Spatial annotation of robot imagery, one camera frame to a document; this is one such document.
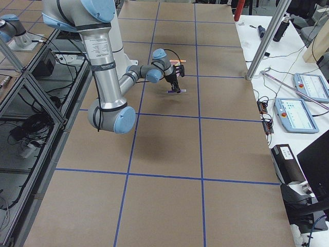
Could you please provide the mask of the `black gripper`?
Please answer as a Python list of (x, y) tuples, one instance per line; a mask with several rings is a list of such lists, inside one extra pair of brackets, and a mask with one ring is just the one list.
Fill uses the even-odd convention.
[(171, 84), (171, 89), (173, 93), (180, 92), (177, 75), (175, 73), (166, 75), (166, 81)]

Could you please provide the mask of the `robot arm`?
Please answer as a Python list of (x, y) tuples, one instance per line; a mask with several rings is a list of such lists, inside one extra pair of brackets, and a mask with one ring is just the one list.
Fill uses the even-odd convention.
[(1, 16), (1, 40), (5, 43), (14, 37), (20, 37), (26, 33), (26, 29), (20, 19), (15, 14), (5, 14)]
[(165, 79), (172, 93), (180, 93), (177, 77), (185, 75), (184, 66), (173, 65), (164, 49), (153, 52), (150, 65), (126, 56), (114, 1), (43, 1), (42, 15), (46, 25), (77, 32), (82, 39), (98, 91), (88, 109), (94, 128), (117, 134), (132, 129), (136, 112), (125, 94), (139, 79), (151, 83)]

